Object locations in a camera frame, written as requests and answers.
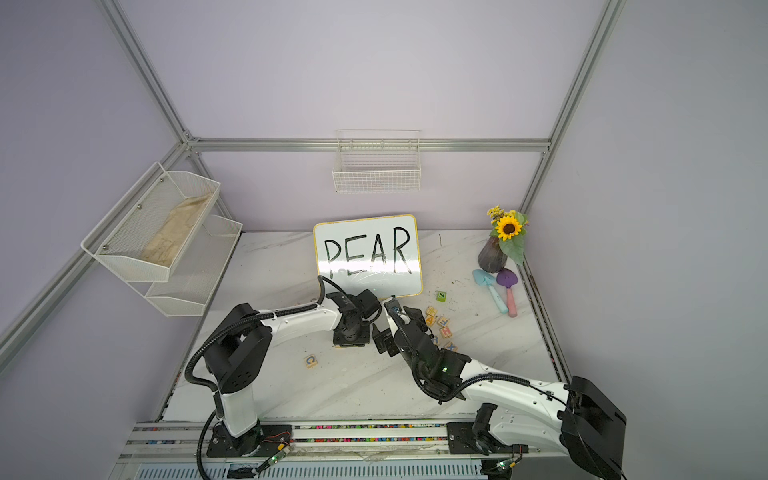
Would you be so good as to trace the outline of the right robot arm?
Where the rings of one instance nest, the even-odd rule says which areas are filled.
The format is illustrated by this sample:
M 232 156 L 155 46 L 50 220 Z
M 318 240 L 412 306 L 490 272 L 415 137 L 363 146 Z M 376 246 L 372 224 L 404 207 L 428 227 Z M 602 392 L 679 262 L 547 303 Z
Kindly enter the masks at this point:
M 440 404 L 478 403 L 474 421 L 453 435 L 461 447 L 516 458 L 550 449 L 600 479 L 624 478 L 626 418 L 591 381 L 545 382 L 494 369 L 438 347 L 420 310 L 395 298 L 383 309 L 392 342 L 422 393 Z

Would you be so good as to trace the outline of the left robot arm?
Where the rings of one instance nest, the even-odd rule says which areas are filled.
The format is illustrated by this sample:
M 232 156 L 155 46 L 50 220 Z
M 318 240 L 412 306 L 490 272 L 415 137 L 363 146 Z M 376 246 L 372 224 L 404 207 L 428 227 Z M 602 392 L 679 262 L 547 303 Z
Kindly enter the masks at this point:
M 371 324 L 383 307 L 365 289 L 349 294 L 325 276 L 318 276 L 318 298 L 310 303 L 276 310 L 236 305 L 192 353 L 184 379 L 210 390 L 214 418 L 239 439 L 259 424 L 252 384 L 269 350 L 289 340 L 317 332 L 332 334 L 335 346 L 362 347 L 370 341 Z

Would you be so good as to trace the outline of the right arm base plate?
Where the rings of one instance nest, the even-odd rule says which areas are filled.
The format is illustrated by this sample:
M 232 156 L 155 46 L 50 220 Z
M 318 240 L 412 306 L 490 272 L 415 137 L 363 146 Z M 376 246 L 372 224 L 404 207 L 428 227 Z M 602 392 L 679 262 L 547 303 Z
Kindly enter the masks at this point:
M 476 427 L 473 422 L 449 422 L 446 425 L 448 448 L 451 454 L 527 454 L 525 444 L 505 445 L 490 432 Z

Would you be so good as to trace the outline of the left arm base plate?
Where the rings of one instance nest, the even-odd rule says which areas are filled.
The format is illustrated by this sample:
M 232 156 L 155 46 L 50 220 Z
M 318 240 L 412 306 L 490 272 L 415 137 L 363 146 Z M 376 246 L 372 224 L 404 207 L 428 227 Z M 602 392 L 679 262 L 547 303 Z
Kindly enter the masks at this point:
M 291 425 L 257 424 L 242 436 L 235 437 L 223 422 L 218 422 L 212 429 L 205 453 L 208 458 L 267 458 L 276 454 L 281 445 L 289 445 L 292 436 Z

